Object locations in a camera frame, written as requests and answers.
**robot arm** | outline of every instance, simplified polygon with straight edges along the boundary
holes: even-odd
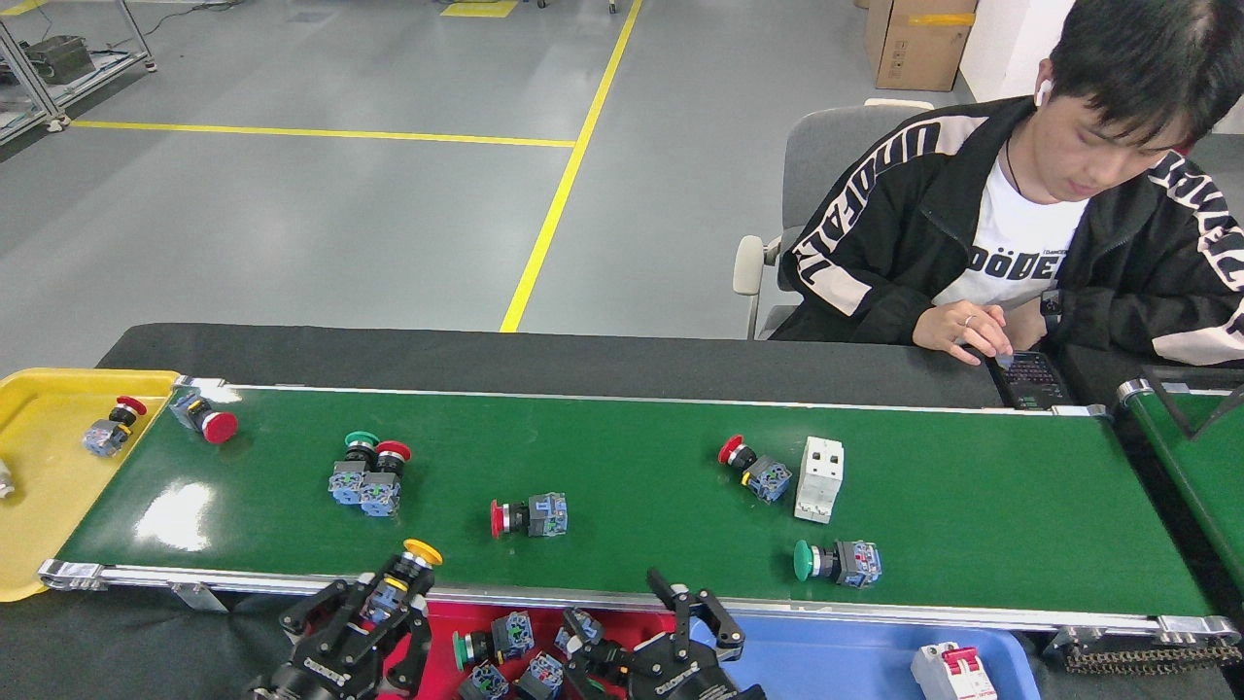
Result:
[[[759,685],[739,691],[719,665],[743,654],[744,634],[712,592],[702,589],[693,598],[685,586],[671,586],[657,569],[648,569],[648,587],[674,613],[674,632],[661,634],[633,652],[608,639],[592,642],[573,610],[562,614],[572,633],[566,644],[570,658],[566,680],[580,698],[610,698],[591,681],[595,675],[624,685],[628,700],[764,700]],[[713,630],[715,649],[690,639],[692,615]]]
[[[432,630],[424,594],[440,553],[417,541],[353,584],[335,581],[281,615],[294,639],[290,660],[246,690],[246,700],[368,700],[419,691]],[[409,637],[404,659],[383,673],[386,656]]]

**white earbud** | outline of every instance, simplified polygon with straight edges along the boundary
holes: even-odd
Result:
[[[1036,88],[1036,94],[1033,96],[1033,101],[1040,107],[1045,103],[1045,98],[1050,96],[1054,91],[1054,83],[1049,80],[1042,80],[1041,86]]]

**necklace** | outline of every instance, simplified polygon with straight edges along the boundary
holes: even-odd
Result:
[[[1015,168],[1010,164],[1010,137],[1006,137],[1006,143],[1003,144],[1003,154],[1006,155],[1006,169],[1011,172],[1011,179],[1015,180],[1015,191],[1024,196],[1024,190],[1019,185],[1019,175],[1015,174]]]

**green conveyor belt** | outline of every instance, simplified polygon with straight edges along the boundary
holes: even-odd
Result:
[[[1223,400],[1217,395],[1171,397],[1193,428],[1202,426]],[[1127,405],[1235,586],[1244,591],[1244,410],[1205,426],[1193,441],[1156,394],[1132,397]]]
[[[418,537],[445,556],[440,584],[474,589],[646,596],[656,566],[723,597],[1209,613],[1093,419],[251,388],[228,409],[241,429],[221,448],[158,417],[58,558],[340,574]],[[414,450],[394,518],[326,490],[355,430]],[[739,486],[717,464],[735,433],[794,472],[805,436],[842,441],[830,525],[795,520],[794,489],[766,506]],[[547,491],[566,494],[569,535],[491,538],[493,499]],[[800,583],[800,538],[876,542],[884,574],[866,591]]]

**blue bin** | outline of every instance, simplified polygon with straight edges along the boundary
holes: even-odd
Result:
[[[921,647],[942,642],[977,648],[998,700],[1041,699],[1028,656],[1006,632],[731,615],[748,642],[743,658],[722,668],[740,689],[760,684],[769,700],[924,700],[912,659]],[[699,620],[692,638],[713,644]]]

